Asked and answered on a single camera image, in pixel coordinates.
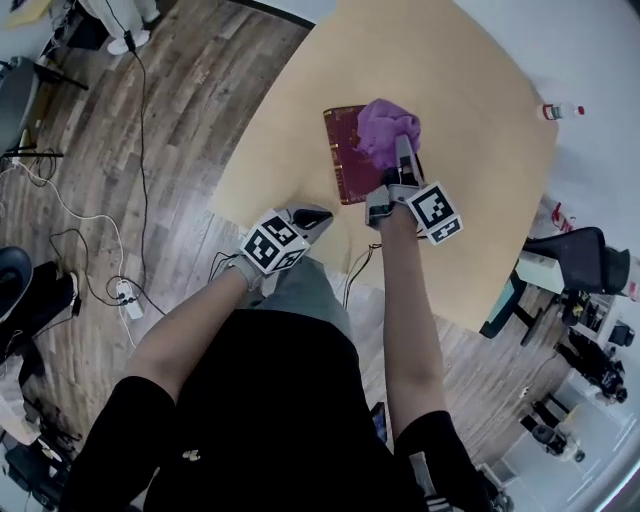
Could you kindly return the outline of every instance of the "plastic bottle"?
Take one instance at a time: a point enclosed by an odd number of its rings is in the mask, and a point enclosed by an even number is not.
[[[556,119],[570,119],[584,115],[584,107],[573,103],[545,103],[540,107],[542,119],[554,121]]]

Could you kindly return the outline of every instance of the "tabletop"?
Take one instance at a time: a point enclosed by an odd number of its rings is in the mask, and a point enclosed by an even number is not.
[[[343,0],[305,39],[258,108],[211,200],[250,227],[304,201],[333,226],[312,256],[348,271],[379,234],[364,204],[341,206],[323,111],[385,98],[422,122],[419,157],[464,230],[421,245],[434,313],[478,331],[511,273],[555,154],[557,124],[536,115],[533,86],[450,0]],[[358,282],[383,288],[380,251]]]

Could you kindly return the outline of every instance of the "chair leg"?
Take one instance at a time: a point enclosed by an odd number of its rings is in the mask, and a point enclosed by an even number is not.
[[[60,82],[67,82],[72,85],[75,85],[76,87],[79,87],[84,91],[89,90],[89,87],[87,87],[86,85],[80,82],[77,82],[76,80],[69,78],[68,76],[63,75],[62,73],[58,73],[57,71],[53,71],[52,69],[46,68],[44,66],[40,66],[39,64],[34,64],[34,67],[40,79],[45,82],[56,83],[56,84]]]

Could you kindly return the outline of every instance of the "power strip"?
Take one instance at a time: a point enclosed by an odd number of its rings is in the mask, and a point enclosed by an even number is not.
[[[123,303],[124,309],[127,311],[131,320],[138,320],[144,316],[140,301],[135,298],[133,288],[131,288],[129,281],[118,281],[116,284],[116,292],[118,293],[118,300]]]

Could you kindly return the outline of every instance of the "floor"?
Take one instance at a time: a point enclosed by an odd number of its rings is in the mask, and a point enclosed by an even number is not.
[[[207,201],[244,128],[306,34],[289,22],[225,0],[178,0],[140,50],[147,69],[147,291],[162,309],[199,289],[214,255],[237,246],[237,229],[214,216]],[[66,154],[53,181],[69,207],[84,215],[113,216],[124,244],[125,274],[141,281],[140,68],[131,56],[81,50],[69,52],[62,67],[90,90],[57,90],[40,147]],[[0,190],[7,212],[0,219],[0,244],[23,247],[39,264],[55,256],[49,235],[78,228],[89,246],[89,279],[106,300],[105,285],[119,265],[110,223],[72,218],[52,190],[33,187],[18,172],[3,178]],[[84,267],[85,250],[75,234],[54,241],[66,268]],[[339,291],[343,276],[330,278]],[[66,427],[86,435],[133,347],[117,308],[88,296],[84,277],[81,289],[81,316],[37,340],[46,375],[32,378],[25,394],[58,406]],[[371,404],[385,394],[383,298],[382,291],[356,284],[349,303]],[[533,311],[549,298],[531,289],[521,304]],[[142,320],[128,321],[134,342],[159,317],[149,306]],[[552,309],[526,348],[519,346],[525,328],[517,320],[494,340],[443,319],[437,323],[454,423],[475,461],[495,461],[522,434],[517,419],[527,403],[555,389],[568,374],[561,358],[550,359],[563,334],[561,323]],[[526,387],[528,394],[521,400]]]

